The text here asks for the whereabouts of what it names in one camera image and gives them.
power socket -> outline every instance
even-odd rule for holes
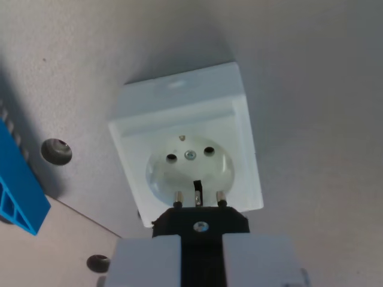
[[[246,95],[235,63],[124,86],[109,124],[141,219],[184,206],[263,207]]]

screw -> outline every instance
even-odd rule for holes
[[[197,232],[206,232],[209,229],[209,224],[207,224],[205,221],[198,221],[194,223],[193,228]]]
[[[197,154],[195,151],[188,150],[185,152],[185,158],[187,160],[194,160],[197,157]]]

grey panel surface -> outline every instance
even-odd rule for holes
[[[120,239],[105,287],[180,287],[181,237]]]
[[[290,235],[315,287],[383,286],[381,1],[0,5],[8,102],[33,131],[32,158],[47,138],[73,150],[48,166],[60,201],[123,237],[149,236],[107,128],[118,91],[235,59],[265,201],[247,214],[252,231]]]
[[[285,236],[224,234],[222,243],[228,287],[304,287],[293,245]]]

metal hole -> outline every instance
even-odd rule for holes
[[[60,139],[47,139],[41,145],[41,155],[47,162],[63,166],[71,161],[72,150]]]
[[[207,148],[204,149],[203,153],[207,155],[208,157],[212,156],[214,154],[214,148],[211,146],[208,146]]]
[[[86,266],[88,266],[91,271],[96,273],[107,272],[110,265],[110,259],[104,255],[92,255],[86,261]]]
[[[175,154],[168,154],[166,156],[166,161],[168,163],[175,163],[177,161],[177,156]]]

